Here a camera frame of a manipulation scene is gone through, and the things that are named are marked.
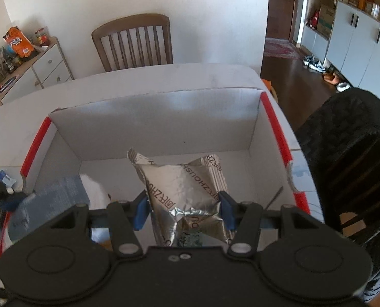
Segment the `screw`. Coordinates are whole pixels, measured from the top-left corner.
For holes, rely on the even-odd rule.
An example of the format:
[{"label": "screw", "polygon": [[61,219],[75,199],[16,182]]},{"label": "screw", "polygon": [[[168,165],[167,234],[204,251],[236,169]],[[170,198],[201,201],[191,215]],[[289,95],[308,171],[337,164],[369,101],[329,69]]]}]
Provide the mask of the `screw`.
[{"label": "screw", "polygon": [[119,246],[119,251],[122,254],[134,254],[139,250],[139,246],[136,244],[122,244]]},{"label": "screw", "polygon": [[170,255],[167,259],[171,262],[178,262],[180,260],[177,255]]},{"label": "screw", "polygon": [[251,251],[251,246],[244,242],[238,242],[234,245],[231,245],[230,248],[233,252],[237,254],[247,254],[249,251]]},{"label": "screw", "polygon": [[186,254],[186,253],[180,254],[180,258],[181,259],[191,259],[191,255],[190,254]]}]

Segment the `rug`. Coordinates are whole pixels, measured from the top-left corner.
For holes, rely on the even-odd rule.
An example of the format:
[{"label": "rug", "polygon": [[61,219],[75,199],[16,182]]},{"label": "rug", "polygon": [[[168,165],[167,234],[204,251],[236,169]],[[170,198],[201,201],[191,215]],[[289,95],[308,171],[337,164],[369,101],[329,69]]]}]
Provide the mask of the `rug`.
[{"label": "rug", "polygon": [[264,56],[301,60],[304,55],[288,40],[265,38]]}]

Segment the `white dresser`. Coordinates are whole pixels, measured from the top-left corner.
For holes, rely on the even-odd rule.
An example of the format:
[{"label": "white dresser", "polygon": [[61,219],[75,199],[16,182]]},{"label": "white dresser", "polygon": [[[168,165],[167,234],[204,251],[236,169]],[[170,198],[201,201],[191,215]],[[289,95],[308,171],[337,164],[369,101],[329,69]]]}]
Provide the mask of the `white dresser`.
[{"label": "white dresser", "polygon": [[0,94],[0,104],[7,104],[34,91],[73,79],[58,40],[51,37],[50,42],[45,52],[25,62],[7,76],[7,80],[14,76],[17,78]]}]

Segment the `wooden floor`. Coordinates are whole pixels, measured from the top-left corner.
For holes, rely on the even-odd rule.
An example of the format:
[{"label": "wooden floor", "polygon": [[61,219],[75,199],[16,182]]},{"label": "wooden floor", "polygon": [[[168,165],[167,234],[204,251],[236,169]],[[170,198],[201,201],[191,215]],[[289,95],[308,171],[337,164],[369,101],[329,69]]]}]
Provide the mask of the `wooden floor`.
[{"label": "wooden floor", "polygon": [[271,81],[294,131],[335,93],[322,74],[308,69],[301,60],[264,57],[261,78]]}]

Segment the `dresser drawer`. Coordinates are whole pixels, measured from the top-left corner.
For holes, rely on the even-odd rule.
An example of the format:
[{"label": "dresser drawer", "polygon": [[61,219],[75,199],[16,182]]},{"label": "dresser drawer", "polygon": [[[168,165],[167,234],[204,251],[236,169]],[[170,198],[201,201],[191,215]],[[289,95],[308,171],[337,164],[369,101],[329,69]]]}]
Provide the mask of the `dresser drawer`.
[{"label": "dresser drawer", "polygon": [[33,65],[35,73],[39,80],[43,83],[50,73],[61,63],[62,55],[60,54],[58,45],[51,47],[43,56],[39,58]]},{"label": "dresser drawer", "polygon": [[58,67],[48,76],[42,83],[43,87],[50,87],[52,85],[61,84],[68,80],[70,77],[69,71],[66,68],[65,62],[62,61]]}]

